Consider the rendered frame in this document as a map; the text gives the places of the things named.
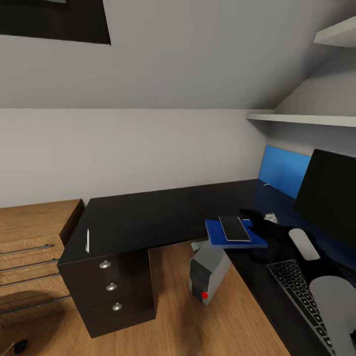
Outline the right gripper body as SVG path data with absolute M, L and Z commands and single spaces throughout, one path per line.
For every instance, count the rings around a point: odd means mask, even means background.
M 270 238 L 271 229 L 273 225 L 276 225 L 273 222 L 265 220 L 262 214 L 259 212 L 256 212 L 253 217 L 250 217 L 250 221 L 255 228 L 257 235 L 261 238 L 264 238 L 265 236 Z

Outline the desktop computer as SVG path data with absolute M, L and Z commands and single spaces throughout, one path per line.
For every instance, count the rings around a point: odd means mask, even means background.
M 190 260 L 189 290 L 203 304 L 209 305 L 230 265 L 224 249 L 212 249 L 208 240 Z

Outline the swivel chair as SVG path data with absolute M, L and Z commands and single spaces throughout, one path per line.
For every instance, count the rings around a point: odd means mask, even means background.
M 0 337 L 1 337 L 1 324 L 0 324 Z M 0 355 L 0 356 L 6 356 L 6 354 L 12 349 L 14 348 L 14 353 L 15 354 L 19 354 L 21 352 L 23 352 L 25 350 L 27 346 L 27 340 L 22 340 L 19 343 L 17 342 L 12 342 L 8 348 Z

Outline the keyboard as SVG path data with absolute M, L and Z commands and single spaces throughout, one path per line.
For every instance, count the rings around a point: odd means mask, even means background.
M 267 265 L 268 270 L 312 328 L 331 356 L 336 356 L 329 333 L 310 288 L 295 259 Z

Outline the monitor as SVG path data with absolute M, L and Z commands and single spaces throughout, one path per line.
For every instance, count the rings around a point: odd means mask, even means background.
M 356 255 L 356 157 L 315 148 L 292 210 Z

